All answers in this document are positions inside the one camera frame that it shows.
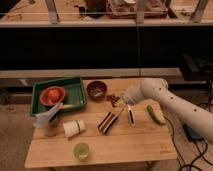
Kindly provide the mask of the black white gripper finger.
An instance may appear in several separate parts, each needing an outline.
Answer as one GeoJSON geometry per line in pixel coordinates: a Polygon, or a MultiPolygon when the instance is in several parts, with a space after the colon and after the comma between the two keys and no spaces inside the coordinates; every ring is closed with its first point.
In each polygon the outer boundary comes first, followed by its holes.
{"type": "Polygon", "coordinates": [[[128,119],[129,119],[129,124],[130,124],[131,126],[135,126],[135,117],[134,117],[133,111],[132,111],[132,109],[131,109],[131,106],[128,105],[127,108],[128,108],[128,119]]]}

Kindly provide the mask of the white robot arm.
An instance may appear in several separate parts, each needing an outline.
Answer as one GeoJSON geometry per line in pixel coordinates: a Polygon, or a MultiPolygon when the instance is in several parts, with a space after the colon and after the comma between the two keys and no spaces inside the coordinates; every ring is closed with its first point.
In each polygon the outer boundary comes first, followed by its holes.
{"type": "Polygon", "coordinates": [[[213,144],[213,114],[173,94],[168,90],[165,79],[144,78],[127,88],[122,99],[128,105],[138,104],[145,99],[158,101],[213,144]]]}

